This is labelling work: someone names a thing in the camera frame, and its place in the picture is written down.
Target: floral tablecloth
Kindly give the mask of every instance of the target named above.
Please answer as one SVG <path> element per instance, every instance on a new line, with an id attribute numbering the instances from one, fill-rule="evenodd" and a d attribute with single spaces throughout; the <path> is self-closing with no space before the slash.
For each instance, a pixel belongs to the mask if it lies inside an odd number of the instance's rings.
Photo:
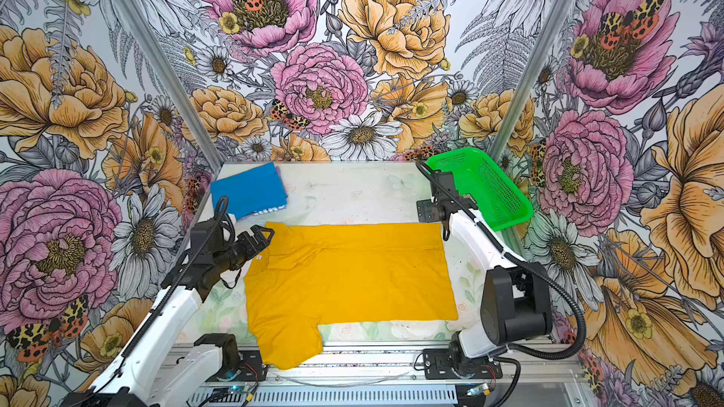
<path id="1" fill-rule="evenodd" d="M 219 177 L 232 176 L 255 166 L 226 165 Z M 267 221 L 288 225 L 417 222 L 416 202 L 430 196 L 429 183 L 411 162 L 283 163 L 276 166 L 287 190 L 287 208 L 237 222 L 238 233 Z M 209 201 L 202 220 L 211 217 L 212 210 Z M 457 303 L 457 321 L 321 325 L 322 339 L 325 342 L 448 340 L 454 331 L 474 324 L 479 320 L 484 273 L 456 239 L 445 242 L 445 256 Z M 233 281 L 234 274 L 227 273 L 224 277 Z M 212 332 L 233 333 L 242 344 L 256 342 L 248 330 L 243 278 L 232 290 L 218 283 L 179 335 L 178 342 L 193 342 L 204 333 Z"/>

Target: yellow t-shirt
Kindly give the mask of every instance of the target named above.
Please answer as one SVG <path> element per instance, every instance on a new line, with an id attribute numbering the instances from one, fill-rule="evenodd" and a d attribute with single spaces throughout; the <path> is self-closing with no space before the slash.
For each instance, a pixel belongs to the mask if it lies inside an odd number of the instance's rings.
<path id="1" fill-rule="evenodd" d="M 271 245 L 244 278 L 265 364 L 321 353 L 318 324 L 457 319 L 439 224 L 267 227 Z"/>

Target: green plastic basket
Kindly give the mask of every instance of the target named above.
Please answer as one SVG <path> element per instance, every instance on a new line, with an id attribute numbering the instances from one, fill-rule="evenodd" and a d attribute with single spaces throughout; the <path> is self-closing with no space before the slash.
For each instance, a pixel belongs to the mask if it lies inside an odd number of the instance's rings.
<path id="1" fill-rule="evenodd" d="M 433 170 L 452 172 L 461 195 L 473 197 L 493 231 L 500 231 L 533 216 L 533 205 L 484 151 L 461 148 L 428 159 Z"/>

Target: blue folded cloth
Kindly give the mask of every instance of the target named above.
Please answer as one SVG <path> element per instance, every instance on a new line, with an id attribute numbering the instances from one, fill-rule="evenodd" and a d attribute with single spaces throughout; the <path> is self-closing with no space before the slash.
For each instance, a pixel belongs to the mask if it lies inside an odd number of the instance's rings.
<path id="1" fill-rule="evenodd" d="M 214 181 L 211 188 L 213 204 L 224 195 L 229 197 L 228 213 L 236 220 L 287 205 L 287 193 L 273 163 Z"/>

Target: metal post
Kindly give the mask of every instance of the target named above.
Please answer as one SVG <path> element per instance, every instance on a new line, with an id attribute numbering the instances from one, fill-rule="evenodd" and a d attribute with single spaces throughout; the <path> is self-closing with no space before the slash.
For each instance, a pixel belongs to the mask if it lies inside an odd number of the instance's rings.
<path id="1" fill-rule="evenodd" d="M 518 121 L 520 113 L 523 112 L 523 108 L 526 106 L 526 101 L 528 100 L 536 77 L 538 77 L 538 73 L 543 68 L 548 50 L 553 45 L 553 41 L 557 37 L 558 29 L 560 29 L 561 23 L 566 18 L 574 3 L 575 0 L 555 0 L 553 8 L 551 8 L 550 14 L 548 14 L 548 18 L 541 26 L 538 39 L 533 46 L 533 52 L 528 57 L 526 68 L 523 69 L 523 75 L 520 77 L 518 86 L 515 88 L 511 106 L 508 108 L 508 112 L 500 124 L 500 130 L 497 132 L 493 146 L 488 154 L 495 162 L 498 162 L 502 155 L 502 150 L 511 138 L 512 130 L 515 128 L 515 123 Z"/>
<path id="2" fill-rule="evenodd" d="M 146 15 L 141 12 L 137 0 L 112 0 L 115 11 L 120 14 L 129 25 L 133 37 L 138 42 L 141 50 L 146 53 L 146 57 L 156 70 L 156 75 L 164 86 L 166 86 L 171 100 L 176 104 L 181 116 L 186 121 L 189 130 L 193 134 L 199 148 L 209 161 L 213 173 L 218 173 L 223 165 L 219 152 L 213 145 L 209 133 L 206 132 L 204 125 L 201 123 L 196 110 L 191 107 L 186 90 L 181 85 L 181 81 L 176 76 L 176 72 L 171 67 L 168 57 L 161 45 L 156 39 L 156 34 L 151 29 Z"/>

